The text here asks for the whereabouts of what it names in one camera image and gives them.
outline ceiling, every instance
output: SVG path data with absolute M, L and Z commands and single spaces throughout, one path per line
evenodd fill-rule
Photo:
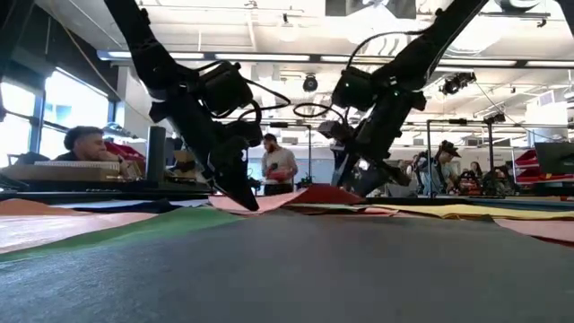
M 108 51 L 126 50 L 126 43 L 113 22 L 103 1 L 93 0 L 37 0 L 38 4 L 60 20 L 95 48 Z M 145 8 L 157 39 L 173 52 L 260 52 L 312 53 L 348 55 L 359 39 L 374 32 L 412 29 L 414 22 L 384 16 L 384 12 L 366 8 L 346 17 L 327 17 L 325 0 L 138 0 Z M 425 26 L 441 4 L 449 0 L 417 0 L 417 24 Z M 449 57 L 489 59 L 565 59 L 574 60 L 574 39 L 564 21 L 560 7 L 551 0 L 541 3 L 528 13 L 534 17 L 550 14 L 540 28 L 541 18 L 491 17 L 501 9 L 493 2 L 483 8 L 449 49 Z M 369 55 L 394 55 L 410 41 L 402 36 L 385 37 L 373 41 L 364 51 Z M 181 62 L 196 67 L 204 62 Z M 245 77 L 287 95 L 294 103 L 312 101 L 328 104 L 330 93 L 340 76 L 342 65 L 246 63 Z M 439 91 L 444 77 L 435 73 L 425 88 L 428 104 L 423 112 L 413 111 L 408 121 L 427 118 L 481 118 L 493 110 L 493 102 L 517 122 L 525 120 L 526 103 L 550 90 L 563 91 L 569 87 L 568 71 L 552 69 L 495 69 L 475 68 L 477 83 L 453 96 Z M 302 90 L 306 74 L 317 77 L 316 92 Z M 268 94 L 254 89 L 265 105 L 274 103 Z M 140 107 L 147 113 L 149 107 Z M 361 117 L 355 111 L 350 116 Z M 298 119 L 291 109 L 270 111 L 268 119 Z M 337 118 L 329 113 L 326 118 Z M 520 129 L 513 129 L 516 136 Z M 306 142 L 303 130 L 282 130 L 284 136 L 293 135 Z M 417 131 L 405 132 L 401 142 L 412 142 Z M 460 139 L 476 131 L 433 134 L 436 137 L 454 136 Z M 324 144 L 320 135 L 317 144 Z

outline person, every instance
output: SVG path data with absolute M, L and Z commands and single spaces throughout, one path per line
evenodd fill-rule
M 123 159 L 108 152 L 104 132 L 97 127 L 74 127 L 65 134 L 64 147 L 68 153 L 55 158 L 59 162 L 119 162 Z
M 455 183 L 457 183 L 457 173 L 452 165 L 450 165 L 450 162 L 452 162 L 453 158 L 460 157 L 457 149 L 458 148 L 455 148 L 452 143 L 445 140 L 440 145 L 439 152 L 434 158 L 435 161 L 432 163 L 431 175 L 429 175 L 428 166 L 420 166 L 422 168 L 424 195 L 428 195 L 430 193 L 446 193 L 455 186 Z M 442 191 L 444 185 L 446 185 L 446 192 Z
M 266 196 L 291 193 L 293 177 L 297 174 L 295 155 L 277 143 L 277 137 L 267 134 L 263 137 L 265 154 L 261 159 L 261 170 L 265 177 Z
M 478 161 L 470 163 L 470 170 L 477 178 L 481 179 L 483 177 L 483 169 L 481 169 L 481 164 Z

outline table surface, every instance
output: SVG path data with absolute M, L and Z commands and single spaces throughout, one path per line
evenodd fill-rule
M 196 210 L 153 228 L 217 212 Z M 0 257 L 3 320 L 574 321 L 574 250 L 493 223 L 276 211 L 153 236 L 139 226 Z

